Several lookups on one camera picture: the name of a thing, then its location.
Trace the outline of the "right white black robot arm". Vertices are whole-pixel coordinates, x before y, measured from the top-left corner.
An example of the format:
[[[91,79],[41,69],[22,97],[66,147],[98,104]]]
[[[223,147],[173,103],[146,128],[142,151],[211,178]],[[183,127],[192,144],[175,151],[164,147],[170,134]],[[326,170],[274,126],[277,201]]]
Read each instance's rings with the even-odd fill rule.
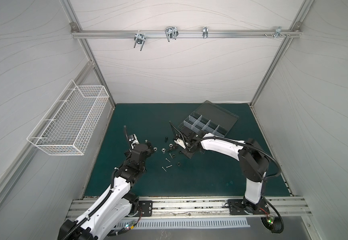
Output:
[[[246,178],[246,189],[243,199],[235,207],[248,215],[254,215],[261,210],[261,203],[265,203],[265,183],[278,177],[281,167],[255,140],[231,140],[206,131],[196,133],[187,127],[179,130],[173,124],[170,126],[174,142],[188,158],[195,152],[213,151],[237,160]]]

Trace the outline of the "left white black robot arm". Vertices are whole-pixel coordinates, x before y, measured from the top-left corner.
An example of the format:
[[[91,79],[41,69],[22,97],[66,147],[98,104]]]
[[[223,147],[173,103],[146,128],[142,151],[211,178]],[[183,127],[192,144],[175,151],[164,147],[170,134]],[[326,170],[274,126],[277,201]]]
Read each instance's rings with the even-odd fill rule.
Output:
[[[58,240],[104,240],[119,235],[114,230],[117,224],[138,213],[139,197],[131,189],[146,173],[146,160],[155,151],[150,142],[134,141],[130,147],[126,160],[113,171],[110,186],[82,215],[62,224]]]

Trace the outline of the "clear plastic compartment organizer box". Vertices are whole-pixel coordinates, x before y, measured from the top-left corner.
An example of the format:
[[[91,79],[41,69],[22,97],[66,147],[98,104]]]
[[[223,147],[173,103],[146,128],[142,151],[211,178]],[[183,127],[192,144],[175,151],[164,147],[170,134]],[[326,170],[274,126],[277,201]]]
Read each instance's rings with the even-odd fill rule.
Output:
[[[210,102],[205,101],[179,125],[197,133],[204,131],[219,137],[225,137],[238,121],[239,116]]]

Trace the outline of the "green table mat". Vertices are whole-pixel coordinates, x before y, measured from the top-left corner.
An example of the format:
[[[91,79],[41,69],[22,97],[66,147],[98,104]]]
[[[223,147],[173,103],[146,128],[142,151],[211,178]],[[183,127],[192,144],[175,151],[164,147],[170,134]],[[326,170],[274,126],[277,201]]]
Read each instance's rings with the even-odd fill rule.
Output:
[[[179,151],[162,152],[173,139],[170,124],[179,126],[198,107],[198,104],[117,104],[84,195],[99,196],[108,188],[114,168],[126,158],[129,146],[124,131],[127,131],[135,134],[140,142],[150,141],[158,148],[147,159],[147,171],[132,188],[134,194],[242,196],[246,179],[237,160],[213,151],[196,153],[191,159]]]

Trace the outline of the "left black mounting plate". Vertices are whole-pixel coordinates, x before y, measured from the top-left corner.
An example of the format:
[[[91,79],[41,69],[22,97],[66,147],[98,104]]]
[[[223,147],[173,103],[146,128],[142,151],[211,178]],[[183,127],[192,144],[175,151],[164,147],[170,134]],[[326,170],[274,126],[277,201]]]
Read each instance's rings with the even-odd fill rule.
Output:
[[[151,217],[153,214],[153,201],[137,201],[132,204],[129,217]]]

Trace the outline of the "black mounting plate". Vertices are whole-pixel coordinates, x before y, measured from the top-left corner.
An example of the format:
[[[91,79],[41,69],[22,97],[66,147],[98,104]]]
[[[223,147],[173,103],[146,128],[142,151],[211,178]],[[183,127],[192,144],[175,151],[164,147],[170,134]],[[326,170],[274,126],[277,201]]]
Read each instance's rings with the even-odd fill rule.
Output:
[[[153,201],[137,201],[132,204],[129,217],[151,217],[153,214]]]
[[[257,204],[246,199],[228,199],[225,207],[229,209],[230,215],[266,215],[270,213],[268,204],[263,198]]]

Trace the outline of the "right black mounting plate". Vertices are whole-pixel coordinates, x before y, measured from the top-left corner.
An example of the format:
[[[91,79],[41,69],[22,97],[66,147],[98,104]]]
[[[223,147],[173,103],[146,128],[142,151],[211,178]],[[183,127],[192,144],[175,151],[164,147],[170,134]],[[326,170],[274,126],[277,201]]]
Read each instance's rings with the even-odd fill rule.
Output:
[[[266,215],[270,213],[268,204],[263,198],[257,204],[246,199],[228,199],[225,207],[229,209],[230,215]]]

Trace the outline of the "middle metal U-bolt clamp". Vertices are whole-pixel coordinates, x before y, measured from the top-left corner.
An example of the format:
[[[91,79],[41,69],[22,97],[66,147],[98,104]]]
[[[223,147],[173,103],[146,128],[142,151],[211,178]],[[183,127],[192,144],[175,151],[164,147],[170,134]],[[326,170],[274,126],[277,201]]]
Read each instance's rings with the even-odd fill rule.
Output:
[[[176,40],[179,35],[178,28],[175,26],[166,28],[165,35],[168,42],[170,42],[171,39]]]

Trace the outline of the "metal u-bolt clamp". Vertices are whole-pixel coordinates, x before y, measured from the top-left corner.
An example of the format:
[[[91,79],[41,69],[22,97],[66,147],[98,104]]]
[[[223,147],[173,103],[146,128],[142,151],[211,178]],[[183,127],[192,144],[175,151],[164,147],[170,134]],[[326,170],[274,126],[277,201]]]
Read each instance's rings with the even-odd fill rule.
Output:
[[[178,28],[175,26],[166,28],[165,35],[168,42],[170,42],[171,39],[176,40],[179,35]]]
[[[142,51],[144,44],[146,42],[146,37],[145,35],[141,34],[141,33],[137,33],[135,34],[134,37],[134,48],[136,48],[137,45],[140,45],[140,51]]]

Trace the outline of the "left metal U-bolt clamp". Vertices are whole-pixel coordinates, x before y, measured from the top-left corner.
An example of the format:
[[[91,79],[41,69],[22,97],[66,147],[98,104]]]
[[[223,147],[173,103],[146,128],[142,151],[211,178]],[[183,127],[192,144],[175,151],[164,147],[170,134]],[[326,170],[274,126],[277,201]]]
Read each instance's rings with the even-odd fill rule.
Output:
[[[137,45],[140,45],[140,51],[142,51],[144,44],[146,42],[146,37],[145,35],[141,34],[141,33],[137,33],[135,34],[134,37],[134,48],[136,48]]]

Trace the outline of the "small metal bracket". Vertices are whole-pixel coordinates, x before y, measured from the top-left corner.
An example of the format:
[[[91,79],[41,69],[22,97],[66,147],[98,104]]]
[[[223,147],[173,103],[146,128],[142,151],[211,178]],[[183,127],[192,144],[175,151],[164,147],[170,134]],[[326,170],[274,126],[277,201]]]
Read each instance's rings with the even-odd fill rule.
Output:
[[[208,27],[203,27],[203,39],[207,39],[209,35]]]

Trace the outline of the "horizontal aluminium top rail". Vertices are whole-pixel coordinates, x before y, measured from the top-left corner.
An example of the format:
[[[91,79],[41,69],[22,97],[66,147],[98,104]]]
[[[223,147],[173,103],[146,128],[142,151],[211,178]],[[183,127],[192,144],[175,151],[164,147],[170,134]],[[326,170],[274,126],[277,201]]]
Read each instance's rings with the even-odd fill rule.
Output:
[[[241,39],[241,38],[266,38],[264,34],[272,34],[275,30],[209,30],[207,39]],[[203,39],[201,30],[178,30],[177,39]],[[282,30],[290,38],[299,38],[302,31]],[[164,30],[139,30],[139,31],[79,31],[72,33],[75,39],[133,39],[135,34],[141,33],[146,39],[165,39]]]

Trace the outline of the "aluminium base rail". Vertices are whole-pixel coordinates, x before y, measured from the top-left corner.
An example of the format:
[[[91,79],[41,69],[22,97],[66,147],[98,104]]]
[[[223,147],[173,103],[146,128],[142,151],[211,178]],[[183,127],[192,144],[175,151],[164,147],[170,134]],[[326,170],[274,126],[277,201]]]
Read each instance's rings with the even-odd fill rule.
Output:
[[[231,197],[141,197],[141,201],[152,201],[153,219],[164,218],[229,218],[228,209]],[[282,217],[312,216],[303,197],[266,197]]]

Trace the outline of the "right metal bracket with bolts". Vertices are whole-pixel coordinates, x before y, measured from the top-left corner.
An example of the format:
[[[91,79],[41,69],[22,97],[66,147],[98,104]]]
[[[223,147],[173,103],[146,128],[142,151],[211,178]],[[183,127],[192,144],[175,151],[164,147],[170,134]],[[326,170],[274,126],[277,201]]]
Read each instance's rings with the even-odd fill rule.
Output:
[[[272,39],[277,39],[277,38],[290,38],[291,35],[286,33],[284,34],[282,32],[282,28],[278,27],[275,29],[275,31],[272,34],[264,34],[266,38],[272,38]]]

